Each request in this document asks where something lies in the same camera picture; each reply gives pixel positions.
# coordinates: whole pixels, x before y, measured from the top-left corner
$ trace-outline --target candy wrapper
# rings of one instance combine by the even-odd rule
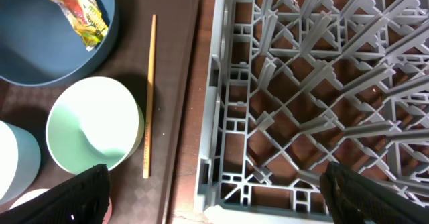
[[[51,0],[58,4],[85,43],[92,50],[106,36],[109,28],[101,18],[101,12],[95,0]]]

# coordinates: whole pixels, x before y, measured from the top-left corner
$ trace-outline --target bowl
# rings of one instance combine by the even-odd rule
[[[109,170],[137,149],[144,118],[133,95],[120,82],[91,77],[67,88],[48,116],[46,141],[55,162],[80,174],[96,164]]]
[[[33,190],[30,191],[28,193],[26,193],[25,195],[23,195],[22,197],[19,197],[11,206],[10,209],[13,209],[19,205],[22,205],[24,203],[26,203],[27,201],[30,201],[38,196],[40,196],[41,194],[45,193],[46,191],[48,191],[49,189],[38,189],[38,190]],[[105,214],[105,217],[103,219],[103,223],[102,224],[107,224],[110,221],[110,218],[112,216],[112,200],[109,198],[109,207],[107,207],[107,212]]]
[[[90,74],[117,38],[115,0],[96,0],[106,37],[87,51],[60,7],[49,0],[0,0],[0,78],[17,85],[61,85]]]
[[[0,121],[0,204],[23,193],[40,166],[40,149],[28,131]]]

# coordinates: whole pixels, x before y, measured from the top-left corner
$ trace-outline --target tray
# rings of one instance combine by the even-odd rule
[[[151,177],[144,180],[143,147],[111,171],[110,223],[164,223],[199,0],[116,0],[119,37],[108,60],[93,74],[122,82],[145,109],[152,14],[158,16]],[[19,87],[0,80],[0,119],[30,131],[42,165],[28,188],[52,188],[72,177],[49,156],[44,137],[54,101],[67,86]],[[6,211],[14,200],[0,206]]]
[[[429,205],[428,0],[216,0],[194,209],[332,222],[330,161]]]

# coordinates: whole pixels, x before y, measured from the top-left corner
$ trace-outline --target gray dish rack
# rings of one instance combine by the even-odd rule
[[[195,211],[332,222],[318,189],[329,161],[428,206],[428,9],[216,0]]]

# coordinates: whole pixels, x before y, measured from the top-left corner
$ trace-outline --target brown tray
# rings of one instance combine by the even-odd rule
[[[111,171],[110,223],[164,223],[199,0],[116,0],[119,37],[109,59],[93,74],[122,82],[145,109],[151,16],[158,16],[151,177],[144,180],[143,147]],[[0,80],[0,119],[30,131],[42,165],[26,192],[52,188],[73,175],[51,159],[44,137],[49,111],[62,87],[19,87]],[[0,206],[6,211],[16,199]]]

